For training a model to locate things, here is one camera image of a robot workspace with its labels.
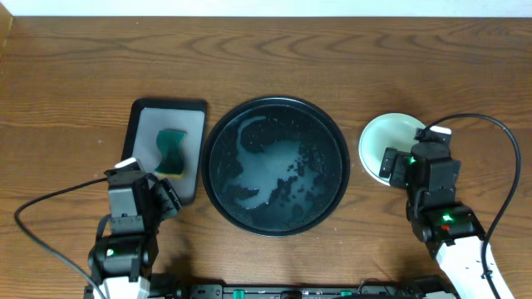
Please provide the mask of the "pale green plate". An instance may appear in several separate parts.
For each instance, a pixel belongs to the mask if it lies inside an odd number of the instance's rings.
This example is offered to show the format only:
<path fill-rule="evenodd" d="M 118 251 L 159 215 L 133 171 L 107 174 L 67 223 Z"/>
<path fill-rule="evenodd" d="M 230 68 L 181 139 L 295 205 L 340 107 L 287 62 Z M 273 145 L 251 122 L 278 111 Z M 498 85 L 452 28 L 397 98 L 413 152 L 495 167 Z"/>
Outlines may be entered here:
<path fill-rule="evenodd" d="M 363 168 L 377 182 L 389 186 L 389 179 L 379 176 L 386 148 L 409 152 L 417 143 L 417 129 L 426 126 L 417 118 L 402 113 L 387 113 L 371 120 L 362 131 L 358 155 Z"/>

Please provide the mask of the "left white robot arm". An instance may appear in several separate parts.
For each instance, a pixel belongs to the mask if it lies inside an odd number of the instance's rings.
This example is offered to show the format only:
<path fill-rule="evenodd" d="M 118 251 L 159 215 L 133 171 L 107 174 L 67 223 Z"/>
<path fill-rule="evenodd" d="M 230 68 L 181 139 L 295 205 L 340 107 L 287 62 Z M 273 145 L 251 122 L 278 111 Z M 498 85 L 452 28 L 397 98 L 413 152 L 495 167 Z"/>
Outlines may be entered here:
<path fill-rule="evenodd" d="M 174 274 L 154 274 L 160 224 L 177 216 L 182 203 L 168 179 L 144 171 L 129 158 L 107 170 L 110 213 L 96 230 L 88 264 L 93 288 L 85 298 L 181 298 Z"/>

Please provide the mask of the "green yellow sponge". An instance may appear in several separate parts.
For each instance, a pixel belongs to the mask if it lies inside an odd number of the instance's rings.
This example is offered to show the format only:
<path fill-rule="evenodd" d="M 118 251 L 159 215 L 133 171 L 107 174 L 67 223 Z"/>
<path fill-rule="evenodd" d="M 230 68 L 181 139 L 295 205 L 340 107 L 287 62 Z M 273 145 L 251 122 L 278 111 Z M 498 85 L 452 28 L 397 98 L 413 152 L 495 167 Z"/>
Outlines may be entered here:
<path fill-rule="evenodd" d="M 160 151 L 161 161 L 155 167 L 160 177 L 181 179 L 185 174 L 185 158 L 182 144 L 186 133 L 180 130 L 160 130 L 156 137 L 156 146 Z"/>

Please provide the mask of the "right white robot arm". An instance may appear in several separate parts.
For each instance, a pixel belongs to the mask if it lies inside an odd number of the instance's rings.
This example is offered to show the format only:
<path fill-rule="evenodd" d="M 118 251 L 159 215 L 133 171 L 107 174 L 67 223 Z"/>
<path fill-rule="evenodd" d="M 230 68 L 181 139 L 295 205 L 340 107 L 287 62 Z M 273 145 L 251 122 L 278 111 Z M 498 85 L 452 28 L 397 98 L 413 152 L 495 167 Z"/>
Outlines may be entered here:
<path fill-rule="evenodd" d="M 406 217 L 459 298 L 512 298 L 487 234 L 471 208 L 456 200 L 461 162 L 451 157 L 451 131 L 416 129 L 408 151 L 388 147 L 379 175 L 405 189 Z"/>

